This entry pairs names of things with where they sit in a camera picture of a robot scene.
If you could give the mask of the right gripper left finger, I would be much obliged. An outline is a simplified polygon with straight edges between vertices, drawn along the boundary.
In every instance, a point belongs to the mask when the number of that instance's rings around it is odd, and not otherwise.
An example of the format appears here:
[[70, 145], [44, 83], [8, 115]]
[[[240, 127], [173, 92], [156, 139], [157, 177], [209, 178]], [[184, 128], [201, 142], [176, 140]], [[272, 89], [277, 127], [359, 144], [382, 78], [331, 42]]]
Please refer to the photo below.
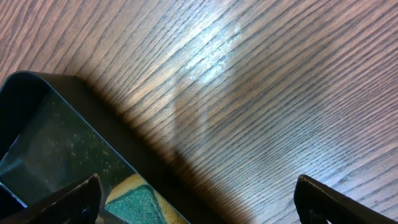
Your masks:
[[95, 223], [103, 188], [98, 174], [74, 184], [24, 208], [11, 194], [3, 192], [1, 223]]

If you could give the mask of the green yellow sponge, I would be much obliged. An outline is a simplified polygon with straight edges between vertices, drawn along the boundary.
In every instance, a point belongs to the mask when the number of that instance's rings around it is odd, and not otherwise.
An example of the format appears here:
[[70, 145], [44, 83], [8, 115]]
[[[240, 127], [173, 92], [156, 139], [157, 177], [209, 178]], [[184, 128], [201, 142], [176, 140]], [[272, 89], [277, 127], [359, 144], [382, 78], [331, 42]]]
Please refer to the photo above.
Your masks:
[[187, 223], [140, 175], [100, 178], [103, 201], [96, 223]]

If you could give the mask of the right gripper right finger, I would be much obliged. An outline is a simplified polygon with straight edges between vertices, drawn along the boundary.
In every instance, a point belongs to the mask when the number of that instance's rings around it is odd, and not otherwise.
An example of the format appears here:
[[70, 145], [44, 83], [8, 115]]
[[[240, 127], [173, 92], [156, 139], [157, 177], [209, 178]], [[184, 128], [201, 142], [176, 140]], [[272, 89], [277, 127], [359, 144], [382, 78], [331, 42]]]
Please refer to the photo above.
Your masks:
[[294, 204], [301, 223], [397, 224], [307, 175], [297, 179]]

